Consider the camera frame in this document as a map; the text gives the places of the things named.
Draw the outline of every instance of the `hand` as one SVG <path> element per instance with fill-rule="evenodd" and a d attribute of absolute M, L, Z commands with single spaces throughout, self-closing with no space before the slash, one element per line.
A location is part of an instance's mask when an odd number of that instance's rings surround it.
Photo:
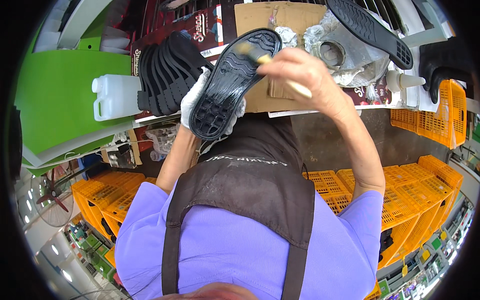
<path fill-rule="evenodd" d="M 203 91 L 205 84 L 208 81 L 208 77 L 210 76 L 210 70 L 206 67 L 202 67 L 203 73 L 200 74 L 197 82 L 192 86 L 190 91 L 183 97 L 180 110 L 181 110 L 181 117 L 180 123 L 182 124 L 185 129 L 190 130 L 190 115 L 192 113 L 193 107 L 197 103 L 198 98 L 200 97 L 200 93 Z M 234 111 L 233 116 L 231 118 L 230 124 L 225 131 L 226 135 L 230 135 L 233 131 L 233 125 L 237 122 L 237 118 L 243 117 L 245 113 L 246 107 L 245 98 L 242 99 L 242 102 L 238 105 L 237 109 Z"/>
<path fill-rule="evenodd" d="M 295 100 L 333 119 L 341 119 L 355 112 L 352 99 L 336 85 L 325 64 L 301 49 L 281 50 L 270 63 L 261 65 L 257 72 L 275 80 L 289 79 L 309 88 L 311 99 L 284 85 Z"/>

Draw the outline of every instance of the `black foam insole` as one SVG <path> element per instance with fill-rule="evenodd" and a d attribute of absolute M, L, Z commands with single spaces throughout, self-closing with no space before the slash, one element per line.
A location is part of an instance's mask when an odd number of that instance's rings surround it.
<path fill-rule="evenodd" d="M 156 96 L 160 93 L 159 88 L 156 84 L 152 84 L 153 79 L 153 74 L 152 74 L 152 57 L 153 53 L 156 49 L 157 45 L 153 44 L 152 47 L 149 48 L 148 54 L 145 57 L 145 81 L 147 82 L 148 88 L 150 90 L 149 95 L 148 95 L 148 102 L 150 104 L 150 111 L 154 116 L 160 117 L 163 116 L 164 114 L 160 111 L 157 101 L 156 101 Z"/>
<path fill-rule="evenodd" d="M 403 70 L 413 68 L 413 57 L 408 46 L 386 29 L 371 14 L 351 0 L 325 0 L 335 17 L 354 36 L 364 43 L 383 50 L 390 60 Z"/>
<path fill-rule="evenodd" d="M 198 80 L 200 76 L 201 67 L 205 66 L 213 70 L 213 65 L 204 58 L 198 48 L 182 33 L 174 31 L 170 34 L 168 39 L 168 48 L 173 58 L 177 62 L 183 62 L 184 68 Z"/>
<path fill-rule="evenodd" d="M 158 106 L 158 109 L 164 114 L 164 115 L 171 115 L 173 113 L 173 108 L 170 108 L 167 103 L 167 97 L 164 92 L 164 88 L 166 88 L 165 83 L 161 78 L 159 78 L 159 74 L 156 72 L 155 68 L 155 60 L 158 57 L 158 49 L 160 47 L 157 47 L 155 51 L 152 54 L 152 62 L 150 64 L 150 68 L 152 71 L 152 77 L 155 81 L 155 84 L 158 88 L 158 94 L 156 95 L 156 104 Z"/>
<path fill-rule="evenodd" d="M 160 68 L 162 69 L 163 75 L 169 82 L 169 87 L 170 91 L 172 92 L 173 99 L 177 104 L 181 103 L 181 100 L 183 99 L 183 96 L 186 95 L 186 93 L 190 90 L 185 81 L 183 80 L 182 77 L 179 75 L 175 76 L 173 75 L 170 67 L 168 66 L 167 62 L 165 61 L 164 57 L 164 51 L 163 48 L 161 47 L 158 53 L 158 58 L 160 61 Z"/>
<path fill-rule="evenodd" d="M 144 61 L 146 56 L 145 53 L 149 47 L 150 45 L 145 46 L 140 53 L 140 58 L 138 60 L 138 77 L 140 78 L 140 85 L 142 86 L 142 90 L 137 92 L 137 105 L 139 110 L 150 110 L 150 106 L 148 104 L 148 87 L 143 76 Z"/>
<path fill-rule="evenodd" d="M 203 140 L 216 140 L 225 132 L 243 96 L 263 77 L 256 72 L 257 62 L 234 51 L 245 42 L 270 56 L 282 48 L 275 31 L 259 28 L 239 36 L 223 50 L 190 115 L 190 129 Z"/>

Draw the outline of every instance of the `glue brush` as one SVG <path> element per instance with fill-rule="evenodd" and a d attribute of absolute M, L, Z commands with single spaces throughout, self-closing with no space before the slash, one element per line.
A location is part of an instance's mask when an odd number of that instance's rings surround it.
<path fill-rule="evenodd" d="M 252 46 L 249 43 L 241 43 L 235 47 L 235 50 L 243 55 L 247 55 L 253 61 L 256 61 L 259 64 L 269 63 L 272 61 L 272 58 L 269 54 L 265 53 L 263 50 L 258 49 Z M 286 84 L 288 84 L 293 90 L 295 90 L 300 95 L 311 98 L 312 92 L 305 86 L 291 80 L 285 80 Z"/>

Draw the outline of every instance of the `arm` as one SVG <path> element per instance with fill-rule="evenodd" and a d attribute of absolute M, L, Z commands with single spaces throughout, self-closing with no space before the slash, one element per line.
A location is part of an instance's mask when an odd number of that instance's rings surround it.
<path fill-rule="evenodd" d="M 375 144 L 352 99 L 334 82 L 321 60 L 303 50 L 285 48 L 271 63 L 261 65 L 257 71 L 280 81 L 293 80 L 311 90 L 312 98 L 307 99 L 288 85 L 284 86 L 297 101 L 324 113 L 337 125 L 347 145 L 355 176 L 353 198 L 371 190 L 384 194 L 385 177 Z"/>
<path fill-rule="evenodd" d="M 171 193 L 180 175 L 190 168 L 198 142 L 199 139 L 190 130 L 183 125 L 180 126 L 172 149 L 165 158 L 156 179 L 156 185 L 167 194 Z"/>

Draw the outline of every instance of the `stack of black insoles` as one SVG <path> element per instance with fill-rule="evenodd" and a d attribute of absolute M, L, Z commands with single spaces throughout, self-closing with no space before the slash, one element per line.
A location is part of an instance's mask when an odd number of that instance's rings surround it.
<path fill-rule="evenodd" d="M 160 45 L 142 49 L 138 75 L 142 90 L 137 93 L 140 110 L 167 116 L 180 110 L 180 103 L 202 73 L 213 69 L 190 39 L 174 31 Z"/>

